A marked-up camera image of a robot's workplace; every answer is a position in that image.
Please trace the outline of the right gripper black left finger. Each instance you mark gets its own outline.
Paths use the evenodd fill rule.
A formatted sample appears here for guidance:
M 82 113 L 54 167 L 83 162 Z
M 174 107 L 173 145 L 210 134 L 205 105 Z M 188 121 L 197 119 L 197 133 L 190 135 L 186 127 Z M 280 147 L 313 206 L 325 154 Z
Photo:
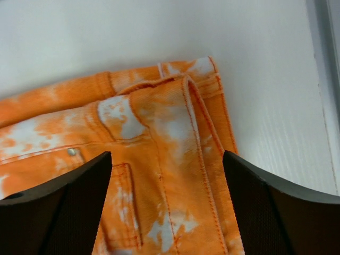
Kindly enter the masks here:
M 112 172 L 106 151 L 1 200 L 1 254 L 91 254 Z

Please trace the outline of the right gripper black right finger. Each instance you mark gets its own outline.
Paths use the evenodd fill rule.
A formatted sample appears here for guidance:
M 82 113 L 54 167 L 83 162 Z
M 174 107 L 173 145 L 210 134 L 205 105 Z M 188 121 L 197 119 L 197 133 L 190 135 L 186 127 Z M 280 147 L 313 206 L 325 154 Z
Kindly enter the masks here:
M 225 176 L 245 254 L 339 254 L 339 197 L 225 151 Z

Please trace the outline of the orange white tie-dye trousers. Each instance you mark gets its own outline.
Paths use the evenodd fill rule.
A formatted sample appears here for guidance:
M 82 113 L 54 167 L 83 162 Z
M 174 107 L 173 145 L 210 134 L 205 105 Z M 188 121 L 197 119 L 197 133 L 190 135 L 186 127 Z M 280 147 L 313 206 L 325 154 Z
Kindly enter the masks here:
M 244 254 L 223 169 L 237 152 L 213 59 L 64 81 L 1 100 L 1 197 L 104 151 L 93 254 Z

